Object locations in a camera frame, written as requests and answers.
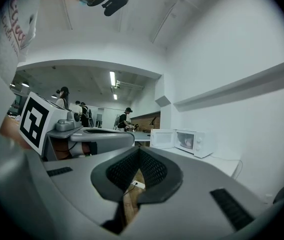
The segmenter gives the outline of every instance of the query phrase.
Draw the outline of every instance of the power cord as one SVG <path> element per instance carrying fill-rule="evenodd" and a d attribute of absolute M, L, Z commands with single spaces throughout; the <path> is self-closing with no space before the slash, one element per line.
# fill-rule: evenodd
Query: power cord
<path fill-rule="evenodd" d="M 243 162 L 240 159 L 224 159 L 222 157 L 214 156 L 214 155 L 211 155 L 211 154 L 210 154 L 210 157 L 218 158 L 218 159 L 225 160 L 225 161 L 240 161 L 241 162 L 241 169 L 238 172 L 237 176 L 234 178 L 235 180 L 239 177 L 240 173 L 242 172 Z"/>
<path fill-rule="evenodd" d="M 70 148 L 70 149 L 68 149 L 68 150 L 56 150 L 56 152 L 69 152 L 71 149 L 73 149 L 75 146 L 76 146 L 76 144 L 78 144 L 77 142 Z"/>
<path fill-rule="evenodd" d="M 136 185 L 138 185 L 138 183 L 136 182 L 135 185 L 133 186 L 133 188 L 131 190 L 129 190 L 128 192 L 126 192 L 123 196 L 125 196 L 127 193 L 131 192 L 132 190 L 134 190 L 134 188 L 136 187 Z"/>

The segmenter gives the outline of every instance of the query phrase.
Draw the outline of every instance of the ceiling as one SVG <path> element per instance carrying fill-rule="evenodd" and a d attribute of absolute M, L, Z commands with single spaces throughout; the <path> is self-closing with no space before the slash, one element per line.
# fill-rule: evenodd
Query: ceiling
<path fill-rule="evenodd" d="M 210 0 L 129 0 L 110 17 L 98 5 L 88 7 L 77 0 L 41 0 L 36 34 L 52 31 L 90 31 L 103 27 L 148 39 L 166 48 L 182 27 Z"/>
<path fill-rule="evenodd" d="M 145 76 L 116 71 L 118 81 L 144 86 L 150 79 Z M 21 91 L 21 83 L 27 81 L 33 92 L 54 92 L 63 86 L 69 88 L 70 93 L 83 92 L 102 99 L 113 99 L 111 90 L 110 71 L 103 68 L 87 66 L 55 66 L 40 67 L 18 71 L 14 77 L 14 89 Z M 118 99 L 130 102 L 140 92 L 134 89 L 116 89 Z"/>

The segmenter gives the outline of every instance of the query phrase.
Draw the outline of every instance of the black cap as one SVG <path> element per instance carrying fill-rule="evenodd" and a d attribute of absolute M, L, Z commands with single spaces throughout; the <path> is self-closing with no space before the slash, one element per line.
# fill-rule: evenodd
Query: black cap
<path fill-rule="evenodd" d="M 65 86 L 61 88 L 61 92 L 64 92 L 66 94 L 70 94 L 68 87 L 65 87 Z"/>

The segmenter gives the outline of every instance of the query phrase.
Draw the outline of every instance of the person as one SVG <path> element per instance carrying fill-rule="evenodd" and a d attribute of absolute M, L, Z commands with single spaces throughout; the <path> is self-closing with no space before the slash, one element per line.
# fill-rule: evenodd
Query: person
<path fill-rule="evenodd" d="M 82 107 L 82 116 L 81 116 L 82 126 L 83 127 L 89 127 L 89 119 L 86 116 L 87 111 L 89 109 L 84 102 L 81 102 L 81 107 Z"/>
<path fill-rule="evenodd" d="M 70 103 L 68 108 L 73 111 L 74 113 L 78 113 L 78 115 L 81 117 L 82 116 L 82 107 L 80 106 L 80 101 L 76 101 L 75 104 Z"/>
<path fill-rule="evenodd" d="M 62 87 L 59 90 L 60 98 L 56 101 L 56 105 L 59 107 L 68 110 L 69 109 L 69 89 L 68 87 Z"/>
<path fill-rule="evenodd" d="M 124 113 L 122 115 L 120 115 L 120 118 L 118 120 L 118 125 L 117 128 L 121 131 L 124 132 L 125 128 L 131 128 L 131 123 L 127 121 L 127 115 L 129 115 L 130 113 L 132 113 L 133 111 L 131 110 L 130 107 L 126 108 L 126 110 L 124 111 Z"/>
<path fill-rule="evenodd" d="M 16 97 L 9 86 L 35 38 L 39 5 L 40 0 L 7 0 L 0 9 L 0 134 L 28 149 L 31 147 L 6 113 Z"/>

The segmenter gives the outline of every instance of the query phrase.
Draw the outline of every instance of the table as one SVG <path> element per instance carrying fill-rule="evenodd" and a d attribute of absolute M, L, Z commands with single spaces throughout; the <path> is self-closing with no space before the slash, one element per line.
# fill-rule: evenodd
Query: table
<path fill-rule="evenodd" d="M 142 146 L 141 142 L 144 142 L 144 145 L 145 145 L 146 142 L 151 141 L 151 133 L 145 133 L 142 131 L 136 131 L 136 132 L 130 132 L 130 133 L 134 135 L 134 142 L 138 142 L 141 146 Z"/>

